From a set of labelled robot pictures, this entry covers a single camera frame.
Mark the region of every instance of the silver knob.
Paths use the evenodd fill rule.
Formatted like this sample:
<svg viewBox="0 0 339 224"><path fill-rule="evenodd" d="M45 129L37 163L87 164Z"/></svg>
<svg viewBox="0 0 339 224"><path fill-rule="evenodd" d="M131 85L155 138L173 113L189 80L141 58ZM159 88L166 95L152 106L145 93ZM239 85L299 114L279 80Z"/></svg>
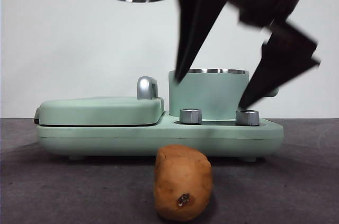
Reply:
<svg viewBox="0 0 339 224"><path fill-rule="evenodd" d="M200 124L202 120L201 109L181 109L180 122L184 124Z"/></svg>
<svg viewBox="0 0 339 224"><path fill-rule="evenodd" d="M235 116L237 125L258 126L259 112L256 110L238 110Z"/></svg>

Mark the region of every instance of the lid handle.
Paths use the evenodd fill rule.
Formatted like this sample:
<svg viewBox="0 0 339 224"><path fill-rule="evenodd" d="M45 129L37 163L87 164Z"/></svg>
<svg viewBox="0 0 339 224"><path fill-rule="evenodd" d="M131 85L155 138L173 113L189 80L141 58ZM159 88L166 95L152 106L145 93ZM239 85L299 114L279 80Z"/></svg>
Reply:
<svg viewBox="0 0 339 224"><path fill-rule="evenodd" d="M151 100L158 97L158 83L152 77L141 77L138 79L137 99Z"/></svg>

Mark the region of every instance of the white wall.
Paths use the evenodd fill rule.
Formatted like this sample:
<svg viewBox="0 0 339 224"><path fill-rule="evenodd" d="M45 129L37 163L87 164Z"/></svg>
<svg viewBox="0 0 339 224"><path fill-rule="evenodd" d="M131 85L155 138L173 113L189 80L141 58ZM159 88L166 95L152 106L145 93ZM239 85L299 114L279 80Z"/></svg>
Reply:
<svg viewBox="0 0 339 224"><path fill-rule="evenodd" d="M34 116L41 102L135 96L139 76L158 80L168 109L167 72L178 41L176 0L1 0L2 117ZM319 40L312 69L253 108L266 118L339 117L339 0L301 0L292 21ZM268 38L237 24L225 7L192 67L253 73Z"/></svg>

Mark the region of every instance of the gray carpet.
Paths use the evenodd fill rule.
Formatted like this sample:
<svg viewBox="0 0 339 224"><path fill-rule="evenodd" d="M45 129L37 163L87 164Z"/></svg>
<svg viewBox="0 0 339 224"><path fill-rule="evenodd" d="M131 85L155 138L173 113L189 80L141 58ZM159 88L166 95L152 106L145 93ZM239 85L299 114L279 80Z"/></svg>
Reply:
<svg viewBox="0 0 339 224"><path fill-rule="evenodd" d="M255 163L210 158L213 195L190 223L339 223L339 119L275 119L285 139ZM153 209L154 158L71 162L31 119L1 119L1 223L172 223Z"/></svg>

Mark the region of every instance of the potato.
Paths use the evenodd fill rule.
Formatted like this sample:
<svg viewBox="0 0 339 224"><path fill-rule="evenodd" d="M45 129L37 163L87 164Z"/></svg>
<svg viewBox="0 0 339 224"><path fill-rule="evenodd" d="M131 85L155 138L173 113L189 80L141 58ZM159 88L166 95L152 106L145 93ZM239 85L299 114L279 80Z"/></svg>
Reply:
<svg viewBox="0 0 339 224"><path fill-rule="evenodd" d="M169 145L158 150L155 161L155 209L165 219L189 221L209 203L212 168L194 148Z"/></svg>

